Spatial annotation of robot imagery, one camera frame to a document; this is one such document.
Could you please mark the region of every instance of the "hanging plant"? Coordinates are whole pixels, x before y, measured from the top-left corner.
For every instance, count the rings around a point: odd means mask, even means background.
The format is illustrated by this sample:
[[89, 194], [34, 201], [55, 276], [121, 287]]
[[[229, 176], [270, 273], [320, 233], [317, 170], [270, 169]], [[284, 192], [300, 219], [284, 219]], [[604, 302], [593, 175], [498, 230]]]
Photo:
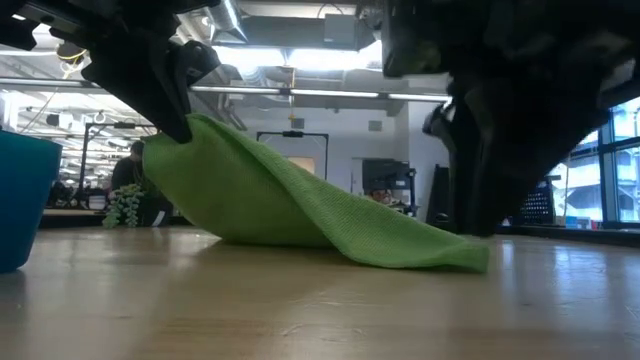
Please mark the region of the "hanging plant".
[[121, 216], [124, 214], [125, 224], [128, 227], [138, 226], [138, 207], [140, 198], [144, 196], [140, 185], [131, 184], [123, 186], [113, 192], [115, 197], [111, 200], [107, 217], [102, 221], [102, 225], [108, 229], [118, 226]]

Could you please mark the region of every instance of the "blue container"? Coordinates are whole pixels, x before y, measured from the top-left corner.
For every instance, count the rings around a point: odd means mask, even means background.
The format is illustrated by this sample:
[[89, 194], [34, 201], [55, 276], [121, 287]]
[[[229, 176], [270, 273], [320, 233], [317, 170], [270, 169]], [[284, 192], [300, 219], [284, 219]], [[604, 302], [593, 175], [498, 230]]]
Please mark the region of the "blue container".
[[29, 259], [62, 147], [0, 131], [0, 273]]

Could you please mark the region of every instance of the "desk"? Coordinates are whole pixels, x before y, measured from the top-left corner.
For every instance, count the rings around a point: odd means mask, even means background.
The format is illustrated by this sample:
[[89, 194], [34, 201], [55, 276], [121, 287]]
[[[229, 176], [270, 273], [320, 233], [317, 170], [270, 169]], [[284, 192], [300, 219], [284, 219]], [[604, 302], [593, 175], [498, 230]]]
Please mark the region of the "desk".
[[640, 252], [487, 240], [486, 275], [195, 228], [41, 231], [0, 276], [3, 360], [639, 359]]

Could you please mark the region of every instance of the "ceiling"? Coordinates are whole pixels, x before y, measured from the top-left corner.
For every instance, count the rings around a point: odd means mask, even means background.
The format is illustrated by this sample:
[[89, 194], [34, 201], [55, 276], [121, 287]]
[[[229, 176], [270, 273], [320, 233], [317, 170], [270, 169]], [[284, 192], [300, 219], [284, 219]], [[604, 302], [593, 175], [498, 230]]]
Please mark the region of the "ceiling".
[[[446, 76], [421, 77], [420, 81], [412, 81], [411, 79], [385, 79], [380, 71], [381, 50], [376, 38], [379, 38], [379, 32], [373, 30], [372, 24], [378, 21], [376, 16], [379, 15], [380, 1], [376, 0], [338, 0], [333, 5], [298, 0], [291, 1], [264, 1], [264, 0], [238, 0], [238, 14], [240, 16], [241, 26], [247, 26], [247, 31], [255, 28], [254, 33], [259, 32], [262, 41], [280, 42], [287, 44], [302, 44], [296, 48], [287, 46], [268, 47], [265, 44], [251, 43], [249, 38], [244, 44], [231, 44], [240, 51], [250, 48], [271, 49], [280, 54], [283, 59], [290, 61], [294, 52], [300, 48], [304, 48], [304, 41], [308, 39], [317, 39], [318, 31], [324, 29], [324, 17], [326, 14], [340, 14], [356, 16], [356, 24], [365, 22], [365, 27], [357, 25], [357, 30], [361, 33], [356, 34], [356, 43], [361, 39], [362, 42], [357, 45], [363, 45], [363, 49], [371, 46], [374, 49], [373, 54], [368, 54], [367, 67], [363, 68], [345, 68], [345, 69], [313, 69], [313, 68], [297, 68], [295, 72], [291, 68], [278, 66], [280, 64], [269, 64], [258, 68], [260, 76], [263, 78], [264, 86], [271, 87], [288, 87], [295, 85], [296, 88], [302, 89], [319, 89], [319, 90], [348, 90], [348, 91], [388, 91], [388, 92], [410, 92], [410, 93], [444, 93], [446, 86]], [[184, 42], [190, 39], [202, 40], [216, 47], [226, 47], [227, 44], [221, 42], [224, 36], [223, 32], [214, 32], [214, 37], [210, 39], [211, 27], [209, 26], [209, 18], [205, 16], [203, 11], [196, 10], [180, 18], [183, 25], [180, 26], [175, 40]], [[296, 25], [296, 31], [289, 30], [285, 33], [278, 32], [276, 26], [269, 24], [281, 24], [290, 21]], [[90, 58], [86, 58], [77, 68], [70, 69], [69, 66], [61, 65], [61, 61], [55, 56], [55, 49], [60, 40], [53, 38], [48, 33], [46, 26], [40, 26], [34, 31], [38, 45], [31, 53], [15, 52], [15, 49], [0, 46], [0, 76], [1, 77], [28, 77], [28, 78], [46, 78], [61, 79], [67, 76], [70, 79], [81, 79], [79, 70], [90, 62]], [[346, 51], [351, 55], [364, 54], [363, 50], [359, 53], [354, 51]], [[250, 59], [250, 56], [243, 56], [240, 59]], [[340, 67], [342, 60], [326, 61], [329, 67]], [[231, 84], [238, 86], [255, 86], [246, 78], [245, 66], [239, 66], [236, 61], [229, 61], [219, 67], [215, 73], [205, 77], [201, 83], [212, 84]], [[133, 122], [140, 125], [149, 125], [150, 123], [140, 117], [135, 111], [129, 108], [120, 100], [108, 94], [83, 94], [56, 91], [52, 88], [42, 88], [39, 91], [25, 91], [24, 89], [3, 90], [0, 93], [3, 97], [8, 97], [14, 104], [19, 107], [18, 110], [18, 129], [34, 136], [49, 137], [64, 145], [65, 152], [63, 154], [63, 179], [78, 179], [79, 159], [82, 149], [82, 137], [84, 133], [84, 124], [87, 122], [104, 121], [104, 124], [114, 123], [116, 121]], [[208, 109], [215, 107], [218, 103], [218, 95], [214, 94], [198, 94], [195, 99], [196, 104], [192, 104], [198, 111], [208, 112]], [[256, 108], [268, 109], [277, 107], [290, 107], [291, 102], [288, 98], [262, 97], [262, 96], [240, 96], [234, 95], [230, 97], [230, 102], [236, 109], [239, 108]], [[42, 114], [39, 112], [46, 104], [46, 111]], [[359, 99], [336, 99], [323, 97], [297, 97], [294, 99], [295, 107], [300, 108], [327, 108], [327, 109], [373, 109], [385, 110], [389, 116], [395, 116], [403, 106], [399, 101], [371, 101]], [[46, 122], [46, 118], [51, 114], [63, 114], [60, 118], [65, 119], [65, 127], [51, 126]], [[87, 168], [89, 180], [98, 181], [101, 178], [107, 178], [115, 161], [118, 157], [126, 155], [129, 144], [136, 138], [148, 135], [150, 129], [138, 128], [135, 130], [123, 130], [105, 128], [99, 134], [98, 131], [92, 130], [94, 139], [89, 143]]]

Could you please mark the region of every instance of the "green microfiber cloth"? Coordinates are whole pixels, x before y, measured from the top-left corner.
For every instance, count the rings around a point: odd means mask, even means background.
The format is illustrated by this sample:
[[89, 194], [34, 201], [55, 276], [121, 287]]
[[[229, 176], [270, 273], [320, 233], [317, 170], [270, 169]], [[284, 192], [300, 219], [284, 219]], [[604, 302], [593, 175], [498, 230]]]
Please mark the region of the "green microfiber cloth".
[[488, 248], [342, 191], [267, 145], [202, 115], [193, 140], [145, 139], [144, 170], [194, 225], [228, 241], [334, 246], [387, 268], [441, 265], [484, 272]]

